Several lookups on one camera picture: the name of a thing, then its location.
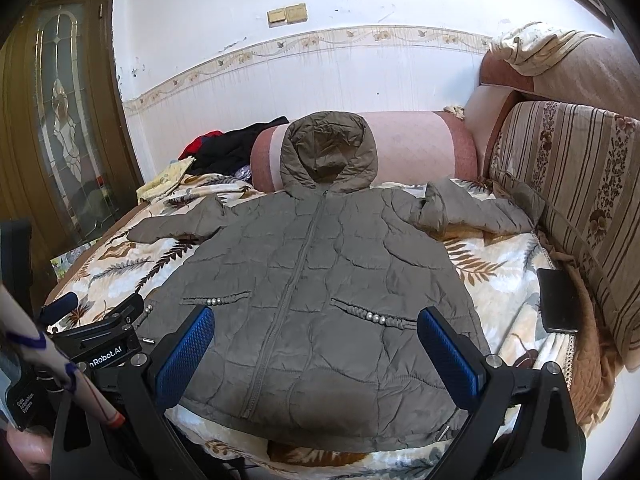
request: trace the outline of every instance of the gray quilted jacket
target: gray quilted jacket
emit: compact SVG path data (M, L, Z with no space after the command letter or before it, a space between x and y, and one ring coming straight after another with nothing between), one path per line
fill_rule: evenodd
M291 124L283 192L233 209L215 197L183 215L145 219L129 239L200 238L195 254L153 291L138 333L159 340L194 305L216 333L181 404L284 444L371 452L419 447L456 412L418 341L434 304L488 352L472 300L433 236L464 224L526 232L507 200L480 202L447 180L426 200L369 189L378 171L366 121L322 112Z

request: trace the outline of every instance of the floral wallpaper border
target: floral wallpaper border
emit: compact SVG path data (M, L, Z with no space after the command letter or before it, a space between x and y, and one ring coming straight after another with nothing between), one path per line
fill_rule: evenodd
M296 34L265 41L215 57L160 83L140 97L123 103L129 113L141 112L169 96L224 73L287 56L339 48L420 46L484 54L491 38L458 30L433 27L346 27Z

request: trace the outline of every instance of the jacket sleeve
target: jacket sleeve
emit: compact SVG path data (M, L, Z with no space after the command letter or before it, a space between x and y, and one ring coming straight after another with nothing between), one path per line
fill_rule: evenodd
M424 204L412 208L408 221L436 237L443 237L448 230L460 227L495 235L526 233L535 227L538 218L531 219L507 198L474 198L446 179L429 183Z
M144 219L129 231L127 238L143 244L152 244L161 238L206 239L231 224L236 217L230 208L211 195L188 213Z

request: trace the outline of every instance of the wooden door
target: wooden door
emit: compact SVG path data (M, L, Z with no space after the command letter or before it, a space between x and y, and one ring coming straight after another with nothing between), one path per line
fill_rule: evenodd
M115 100L107 7L36 0L0 56L0 215L31 219L35 301L55 284L50 259L99 238L142 181Z

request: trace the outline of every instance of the jacket hood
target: jacket hood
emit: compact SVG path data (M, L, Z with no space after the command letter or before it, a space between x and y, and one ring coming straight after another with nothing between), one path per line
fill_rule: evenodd
M280 176L293 196L366 189L378 174L373 133L363 117L317 112L291 123L280 152Z

